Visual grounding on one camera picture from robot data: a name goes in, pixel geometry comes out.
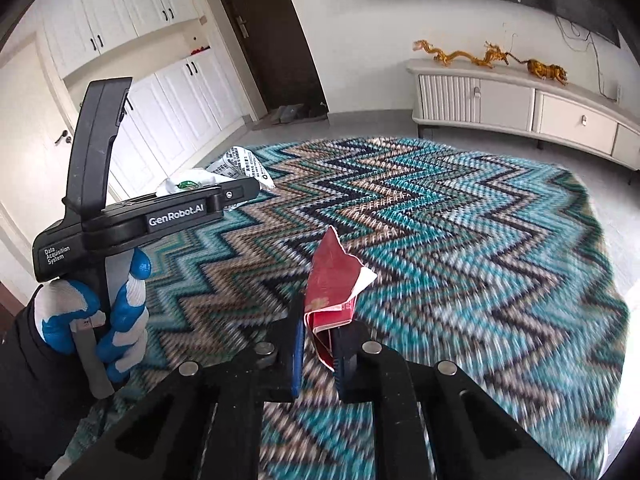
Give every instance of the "teal chevron rug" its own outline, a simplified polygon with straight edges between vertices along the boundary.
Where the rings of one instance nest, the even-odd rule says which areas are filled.
[[[575,479],[597,478],[628,312],[569,171],[418,139],[252,150],[273,192],[145,248],[148,349],[109,424],[180,362],[219,363],[257,340],[333,225],[379,276],[356,309],[378,340],[408,360],[456,362]],[[260,478],[372,479],[370,406],[338,402],[309,341],[303,374],[297,402],[265,408]],[[99,414],[69,455],[91,444]]]

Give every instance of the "blue and white glove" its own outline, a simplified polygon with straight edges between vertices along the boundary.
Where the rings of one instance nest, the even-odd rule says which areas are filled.
[[[149,258],[135,249],[129,279],[120,287],[111,308],[111,329],[96,346],[100,361],[108,365],[107,376],[113,383],[125,380],[145,355],[149,319],[145,280],[150,274]],[[34,318],[40,337],[65,355],[76,352],[70,323],[100,316],[104,319],[97,295],[84,283],[74,280],[54,280],[43,286],[34,300]]]

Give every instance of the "crumpled red wrapper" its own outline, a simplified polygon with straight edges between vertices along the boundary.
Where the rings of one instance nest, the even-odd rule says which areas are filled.
[[[353,319],[358,294],[377,278],[352,254],[347,254],[330,226],[314,253],[305,294],[305,325],[319,359],[334,371],[329,329]]]

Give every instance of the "black handheld device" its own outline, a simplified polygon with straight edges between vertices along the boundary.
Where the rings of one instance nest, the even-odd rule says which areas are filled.
[[[89,84],[71,148],[66,181],[65,216],[33,243],[33,267],[39,282],[63,277],[91,287],[100,298],[106,324],[94,333],[76,329],[74,341],[97,399],[113,393],[104,365],[95,355],[96,335],[108,330],[111,309],[107,268],[135,247],[165,235],[223,217],[226,206],[257,197],[260,185],[242,178],[218,186],[156,197],[140,196],[106,207],[113,141],[124,118],[130,77]],[[120,284],[126,280],[126,274]]]

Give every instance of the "door handle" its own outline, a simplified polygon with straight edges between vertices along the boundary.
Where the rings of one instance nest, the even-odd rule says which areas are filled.
[[[56,142],[54,143],[56,146],[59,145],[60,141],[62,139],[64,139],[65,137],[67,139],[69,139],[67,142],[71,142],[71,137],[67,137],[69,135],[69,131],[68,130],[62,130],[62,133],[60,134],[60,136],[56,139]]]
[[[236,16],[236,22],[238,22],[238,27],[240,27],[240,32],[242,32],[242,37],[247,39],[249,37],[249,32],[246,30],[244,24],[245,20],[242,19],[242,16]]]

